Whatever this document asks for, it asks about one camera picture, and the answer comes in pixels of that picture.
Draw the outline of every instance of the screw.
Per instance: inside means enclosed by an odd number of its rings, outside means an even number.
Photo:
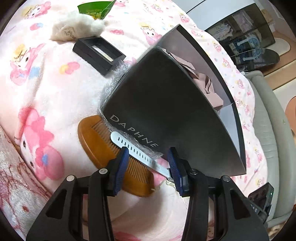
[[[99,170],[100,174],[106,174],[108,172],[108,170],[106,168],[102,168]]]
[[[67,176],[67,181],[72,182],[75,179],[73,175]]]
[[[190,169],[189,172],[192,175],[196,175],[198,173],[196,169]]]
[[[225,182],[229,182],[230,181],[230,177],[229,176],[223,176],[222,179]]]

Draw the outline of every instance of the gray leather chair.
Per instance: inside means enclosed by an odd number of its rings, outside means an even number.
[[[253,126],[267,159],[267,181],[274,187],[268,227],[286,221],[296,198],[296,147],[288,119],[262,72],[246,73],[255,95]]]

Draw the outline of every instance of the white fluffy object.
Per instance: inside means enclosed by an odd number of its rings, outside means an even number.
[[[50,39],[53,41],[76,41],[84,37],[99,37],[104,28],[104,20],[94,20],[90,15],[71,12],[53,25]]]

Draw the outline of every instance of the bed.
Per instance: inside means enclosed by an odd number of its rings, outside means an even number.
[[[111,76],[100,75],[75,54],[74,42],[50,40],[54,21],[77,11],[81,3],[27,0],[0,36],[0,209],[23,239],[66,176],[96,171],[80,145],[77,126],[82,118],[97,114]],[[219,43],[171,0],[119,0],[105,19],[101,36],[130,65],[177,24],[195,38],[224,78],[240,116],[247,174],[232,179],[246,196],[261,187],[267,162],[252,125],[253,89]],[[181,198],[172,183],[156,180],[159,188],[149,198],[121,191],[109,199],[117,240],[181,239],[189,199]],[[211,238],[211,215],[209,224]]]

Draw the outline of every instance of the green package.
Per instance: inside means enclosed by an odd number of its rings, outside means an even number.
[[[92,16],[94,19],[104,19],[113,7],[114,1],[88,2],[78,5],[79,13]]]

